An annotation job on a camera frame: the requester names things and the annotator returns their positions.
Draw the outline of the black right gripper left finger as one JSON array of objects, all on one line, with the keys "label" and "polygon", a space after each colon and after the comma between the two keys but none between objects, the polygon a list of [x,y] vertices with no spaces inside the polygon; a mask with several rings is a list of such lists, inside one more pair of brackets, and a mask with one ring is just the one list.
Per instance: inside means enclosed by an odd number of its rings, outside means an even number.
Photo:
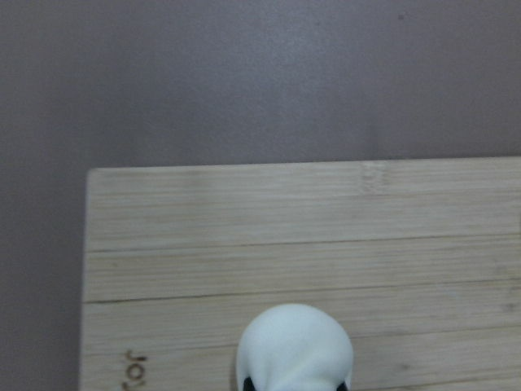
[{"label": "black right gripper left finger", "polygon": [[254,384],[251,377],[248,377],[243,381],[243,391],[254,391]]}]

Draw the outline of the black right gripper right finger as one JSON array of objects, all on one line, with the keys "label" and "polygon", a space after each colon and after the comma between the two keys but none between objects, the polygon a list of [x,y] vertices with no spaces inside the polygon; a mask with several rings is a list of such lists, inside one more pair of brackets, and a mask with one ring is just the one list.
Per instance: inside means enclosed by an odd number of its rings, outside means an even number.
[{"label": "black right gripper right finger", "polygon": [[337,387],[336,391],[349,391],[349,388],[348,388],[346,382],[343,382],[342,384],[340,384]]}]

